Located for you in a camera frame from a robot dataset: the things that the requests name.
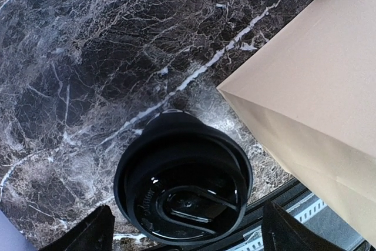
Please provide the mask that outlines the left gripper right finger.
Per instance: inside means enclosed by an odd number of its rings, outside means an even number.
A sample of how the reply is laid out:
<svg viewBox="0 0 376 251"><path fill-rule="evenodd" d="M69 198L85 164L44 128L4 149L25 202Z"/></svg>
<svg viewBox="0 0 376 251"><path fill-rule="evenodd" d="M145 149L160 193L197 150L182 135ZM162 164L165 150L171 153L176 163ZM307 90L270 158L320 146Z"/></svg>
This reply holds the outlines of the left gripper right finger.
<svg viewBox="0 0 376 251"><path fill-rule="evenodd" d="M263 207L261 224L264 250L341 250L304 225L288 225L278 213L286 211L278 204L268 201Z"/></svg>

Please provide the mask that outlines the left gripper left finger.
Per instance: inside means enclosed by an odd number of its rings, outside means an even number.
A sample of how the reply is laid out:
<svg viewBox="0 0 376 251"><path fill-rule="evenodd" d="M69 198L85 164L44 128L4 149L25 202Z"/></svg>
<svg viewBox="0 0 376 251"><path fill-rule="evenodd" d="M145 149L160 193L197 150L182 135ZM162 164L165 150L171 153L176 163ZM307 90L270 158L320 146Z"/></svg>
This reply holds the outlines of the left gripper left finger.
<svg viewBox="0 0 376 251"><path fill-rule="evenodd" d="M108 205L97 207L65 235L41 250L112 250L115 217Z"/></svg>

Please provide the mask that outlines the single black lid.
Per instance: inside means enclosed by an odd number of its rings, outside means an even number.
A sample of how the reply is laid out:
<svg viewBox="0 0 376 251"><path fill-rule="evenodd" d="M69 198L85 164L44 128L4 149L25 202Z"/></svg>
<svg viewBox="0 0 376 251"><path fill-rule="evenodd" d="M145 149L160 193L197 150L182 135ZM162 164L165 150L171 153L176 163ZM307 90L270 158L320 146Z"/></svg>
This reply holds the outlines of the single black lid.
<svg viewBox="0 0 376 251"><path fill-rule="evenodd" d="M253 172L231 137L193 115L157 114L125 150L113 181L122 215L168 245L220 240L245 215Z"/></svg>

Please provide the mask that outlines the brown paper bag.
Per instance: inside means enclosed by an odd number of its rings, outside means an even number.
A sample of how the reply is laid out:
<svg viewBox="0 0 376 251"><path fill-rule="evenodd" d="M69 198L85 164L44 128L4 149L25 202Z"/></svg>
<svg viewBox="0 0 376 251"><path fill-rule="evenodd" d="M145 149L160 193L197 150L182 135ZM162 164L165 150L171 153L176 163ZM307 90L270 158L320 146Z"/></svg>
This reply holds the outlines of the brown paper bag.
<svg viewBox="0 0 376 251"><path fill-rule="evenodd" d="M314 0L218 91L279 165L375 243L375 0Z"/></svg>

